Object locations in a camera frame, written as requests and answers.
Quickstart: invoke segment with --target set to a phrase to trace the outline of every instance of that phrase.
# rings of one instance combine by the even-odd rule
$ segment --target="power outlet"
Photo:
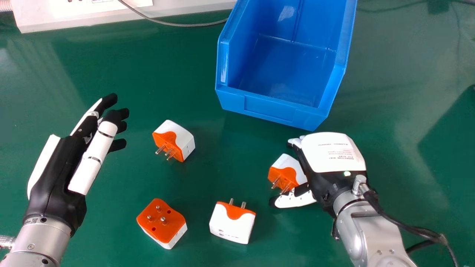
[[[10,0],[22,33],[142,19],[117,0]],[[236,0],[125,0],[158,18],[229,10]]]

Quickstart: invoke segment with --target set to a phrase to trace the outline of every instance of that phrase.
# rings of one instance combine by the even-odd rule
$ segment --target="robotic arm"
[[[86,215],[86,195],[106,155],[123,149],[114,140],[127,129],[129,110],[104,111],[117,95],[99,99],[67,137],[51,135],[28,181],[28,208],[16,239],[0,237],[0,248],[11,249],[0,267],[58,267],[69,239]]]
[[[318,202],[333,218],[332,236],[341,240],[356,267],[416,267],[404,249],[399,228],[427,239],[415,248],[440,243],[455,256],[443,235],[405,225],[387,215],[369,187],[366,164],[351,138],[343,133],[313,133],[288,140],[307,177],[270,199],[276,208]]]

